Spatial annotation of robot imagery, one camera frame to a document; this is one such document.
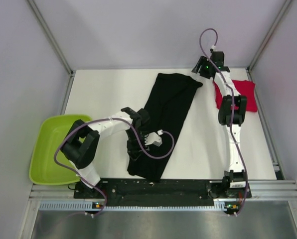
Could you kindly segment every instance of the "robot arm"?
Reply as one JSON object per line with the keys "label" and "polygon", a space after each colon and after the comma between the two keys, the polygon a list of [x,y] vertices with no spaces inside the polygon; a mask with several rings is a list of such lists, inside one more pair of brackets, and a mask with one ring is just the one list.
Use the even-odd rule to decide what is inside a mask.
{"label": "robot arm", "polygon": [[[245,168],[237,151],[236,145],[238,145],[240,148],[240,132],[241,125],[245,119],[247,98],[245,96],[241,96],[241,94],[236,90],[229,72],[224,71],[222,74],[225,77],[226,82],[224,82],[219,73],[215,74],[214,81],[218,85],[223,96],[223,102],[218,113],[218,120],[223,126],[228,149],[228,160],[227,166],[225,168],[225,176],[230,177],[230,188],[244,188],[246,186],[246,181],[243,177]],[[235,97],[235,112],[231,127],[230,118],[232,113],[232,93],[229,87],[233,89]]]}
{"label": "robot arm", "polygon": [[[223,96],[222,105],[218,112],[218,121],[223,126],[223,130],[225,132],[228,153],[227,166],[224,171],[222,186],[224,190],[228,188],[245,188],[245,168],[237,147],[240,148],[240,131],[241,125],[245,119],[247,98],[246,96],[242,96],[236,90],[230,77],[230,70],[228,67],[224,66],[224,53],[221,51],[211,50],[210,59],[221,71],[225,80],[205,56],[200,57],[192,72],[199,73],[200,76],[208,79],[213,78]],[[232,90],[234,94],[235,110],[233,124],[230,125],[233,103]]]}
{"label": "robot arm", "polygon": [[[149,116],[144,109],[135,112],[130,108],[124,108],[109,118],[123,119],[132,124],[146,150],[149,149],[149,145],[160,146],[162,144],[162,139],[157,133],[147,133],[141,130],[149,122]],[[84,124],[82,120],[75,121],[68,134],[82,124]],[[61,151],[82,178],[91,185],[96,185],[100,181],[100,176],[96,171],[93,160],[99,141],[124,130],[129,137],[127,143],[128,154],[132,160],[137,160],[143,152],[139,147],[135,134],[130,130],[128,124],[118,120],[91,123],[79,129],[63,145]]]}

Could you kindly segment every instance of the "black cloth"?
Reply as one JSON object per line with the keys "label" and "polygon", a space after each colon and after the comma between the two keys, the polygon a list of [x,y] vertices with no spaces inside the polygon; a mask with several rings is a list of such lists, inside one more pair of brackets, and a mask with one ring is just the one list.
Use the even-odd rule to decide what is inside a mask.
{"label": "black cloth", "polygon": [[[176,143],[196,90],[202,85],[190,76],[159,73],[144,107],[150,116],[147,131],[168,131],[174,136]],[[163,144],[160,147],[151,145],[149,154],[163,156],[169,152],[171,138],[167,134],[161,137]],[[128,172],[150,181],[159,181],[170,157],[171,154],[163,159],[152,159],[143,154],[136,161],[130,159]]]}

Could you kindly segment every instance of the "green tray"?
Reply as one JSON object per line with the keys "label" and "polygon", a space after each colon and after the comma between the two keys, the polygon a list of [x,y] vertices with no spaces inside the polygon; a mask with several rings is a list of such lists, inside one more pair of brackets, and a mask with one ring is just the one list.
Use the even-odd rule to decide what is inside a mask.
{"label": "green tray", "polygon": [[[55,150],[63,141],[73,122],[79,119],[91,121],[91,118],[86,115],[61,115],[48,118],[43,122],[33,149],[29,170],[29,177],[33,183],[63,185],[79,181],[72,171],[53,161]],[[58,153],[57,159],[60,163],[73,167],[61,151]]]}

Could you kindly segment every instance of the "white tabletop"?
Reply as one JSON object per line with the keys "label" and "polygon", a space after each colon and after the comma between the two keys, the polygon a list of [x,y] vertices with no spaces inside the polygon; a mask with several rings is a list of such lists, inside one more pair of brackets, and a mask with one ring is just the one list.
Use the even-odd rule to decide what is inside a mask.
{"label": "white tabletop", "polygon": [[[164,179],[221,179],[227,163],[225,134],[218,123],[215,89],[211,80],[191,69],[78,70],[66,114],[86,114],[92,119],[113,115],[124,107],[137,111],[147,102],[158,73],[189,75],[203,86],[196,92]],[[231,69],[231,78],[247,80],[245,69]],[[127,135],[119,132],[102,140],[95,164],[101,177],[140,178],[127,172]],[[247,112],[241,130],[241,151],[249,179],[276,179],[258,113]]]}

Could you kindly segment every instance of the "gray wall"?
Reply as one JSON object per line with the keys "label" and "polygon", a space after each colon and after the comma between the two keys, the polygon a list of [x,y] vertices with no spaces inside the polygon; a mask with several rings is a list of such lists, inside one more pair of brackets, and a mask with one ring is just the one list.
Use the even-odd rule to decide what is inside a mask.
{"label": "gray wall", "polygon": [[[36,0],[73,69],[193,67],[218,30],[228,66],[248,66],[284,0]],[[206,49],[214,34],[205,35]]]}
{"label": "gray wall", "polygon": [[0,239],[17,237],[33,145],[42,121],[59,111],[67,81],[25,1],[0,1]]}
{"label": "gray wall", "polygon": [[254,70],[285,173],[297,180],[297,0]]}

